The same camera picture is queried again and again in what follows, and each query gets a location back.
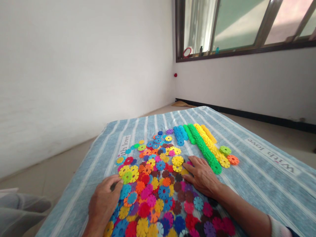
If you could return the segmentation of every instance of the window bar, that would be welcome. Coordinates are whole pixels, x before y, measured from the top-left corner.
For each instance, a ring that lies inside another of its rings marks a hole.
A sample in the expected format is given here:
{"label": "window bar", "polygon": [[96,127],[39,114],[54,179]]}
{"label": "window bar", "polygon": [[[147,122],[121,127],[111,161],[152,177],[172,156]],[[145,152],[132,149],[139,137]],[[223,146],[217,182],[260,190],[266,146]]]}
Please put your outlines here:
{"label": "window bar", "polygon": [[315,9],[316,9],[316,0],[313,0],[313,2],[310,4],[309,9],[307,10],[305,16],[303,17],[299,27],[297,28],[296,33],[293,36],[292,40],[297,40],[300,37],[300,34],[302,33],[303,29],[305,28],[307,22],[311,18]]}
{"label": "window bar", "polygon": [[185,0],[181,0],[182,2],[182,30],[181,30],[181,57],[183,57],[183,52],[184,52],[184,28],[185,28]]}
{"label": "window bar", "polygon": [[257,37],[254,41],[255,48],[261,48],[266,42],[277,13],[281,7],[283,0],[270,0],[266,13],[264,14]]}
{"label": "window bar", "polygon": [[215,6],[216,11],[215,11],[215,15],[214,15],[211,41],[210,41],[210,46],[209,46],[209,48],[208,48],[209,55],[212,53],[212,47],[213,47],[213,43],[214,43],[215,30],[216,30],[216,24],[217,24],[218,11],[219,11],[219,9],[220,9],[220,3],[221,3],[221,0],[217,0],[217,1],[216,1],[216,6]]}
{"label": "window bar", "polygon": [[183,56],[183,37],[184,37],[184,11],[183,11],[183,0],[175,0],[175,50],[176,62]]}

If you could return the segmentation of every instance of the bottle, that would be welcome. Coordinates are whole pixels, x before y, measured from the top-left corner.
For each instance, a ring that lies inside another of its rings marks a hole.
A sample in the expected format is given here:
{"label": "bottle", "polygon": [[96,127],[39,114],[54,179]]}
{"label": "bottle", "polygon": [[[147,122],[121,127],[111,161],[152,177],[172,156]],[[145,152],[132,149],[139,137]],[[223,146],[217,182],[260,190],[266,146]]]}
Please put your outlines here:
{"label": "bottle", "polygon": [[202,56],[202,54],[203,54],[203,47],[201,46],[201,47],[200,47],[199,57],[201,57],[201,56]]}

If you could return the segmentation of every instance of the window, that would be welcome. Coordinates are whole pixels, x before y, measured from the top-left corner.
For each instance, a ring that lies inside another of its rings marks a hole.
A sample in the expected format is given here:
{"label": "window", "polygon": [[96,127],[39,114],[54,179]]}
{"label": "window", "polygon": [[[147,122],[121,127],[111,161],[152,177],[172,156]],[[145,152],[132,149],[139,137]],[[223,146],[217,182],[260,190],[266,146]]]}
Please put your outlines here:
{"label": "window", "polygon": [[175,0],[175,6],[177,62],[316,46],[316,0]]}

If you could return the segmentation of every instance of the window frame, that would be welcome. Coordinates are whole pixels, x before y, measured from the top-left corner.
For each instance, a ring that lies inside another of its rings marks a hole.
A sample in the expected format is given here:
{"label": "window frame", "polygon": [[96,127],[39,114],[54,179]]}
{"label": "window frame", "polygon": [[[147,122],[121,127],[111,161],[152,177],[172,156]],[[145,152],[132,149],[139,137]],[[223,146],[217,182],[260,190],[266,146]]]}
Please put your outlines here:
{"label": "window frame", "polygon": [[[240,56],[240,55],[255,54],[255,53],[273,52],[273,51],[279,51],[279,50],[316,47],[316,40],[308,41],[309,36],[303,36],[303,37],[299,36],[302,33],[304,27],[306,26],[307,22],[309,21],[313,12],[316,9],[316,0],[313,0],[313,2],[311,3],[305,16],[300,22],[294,36],[288,37],[287,42],[278,42],[278,43],[264,45],[283,1],[283,0],[270,0],[253,45],[250,45],[250,46],[248,45],[248,46],[244,46],[244,47],[240,47],[236,49],[222,50],[220,51],[219,54],[210,55],[211,51],[207,51],[207,52],[203,52],[203,56],[199,56],[199,54],[196,53],[196,54],[191,54],[188,58],[183,58],[185,1],[186,0],[175,0],[176,63],[204,60],[204,59],[213,59],[213,58]],[[212,48],[213,43],[214,43],[215,29],[216,29],[216,24],[217,24],[220,1],[221,0],[217,0],[216,6],[215,6],[216,12],[214,14],[214,24],[212,28],[212,36],[210,40],[209,49]]]}

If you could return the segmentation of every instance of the black baseboard trim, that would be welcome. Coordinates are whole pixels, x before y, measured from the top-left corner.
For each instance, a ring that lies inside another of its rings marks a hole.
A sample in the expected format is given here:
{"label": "black baseboard trim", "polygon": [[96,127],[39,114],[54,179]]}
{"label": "black baseboard trim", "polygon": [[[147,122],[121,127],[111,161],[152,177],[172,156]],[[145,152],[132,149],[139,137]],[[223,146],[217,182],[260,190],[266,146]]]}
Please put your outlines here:
{"label": "black baseboard trim", "polygon": [[316,125],[314,124],[295,122],[295,121],[285,119],[285,118],[278,118],[278,117],[273,117],[269,115],[261,115],[261,114],[256,114],[252,112],[230,109],[230,108],[221,107],[217,105],[204,104],[200,102],[178,99],[178,98],[176,98],[175,101],[183,101],[189,105],[194,105],[194,106],[208,106],[212,108],[213,110],[216,110],[217,112],[235,115],[235,116],[239,116],[239,117],[243,117],[247,119],[253,119],[253,120],[257,120],[261,122],[271,123],[271,124],[275,124],[275,125],[279,125],[283,127],[288,127],[288,128],[316,134]]}

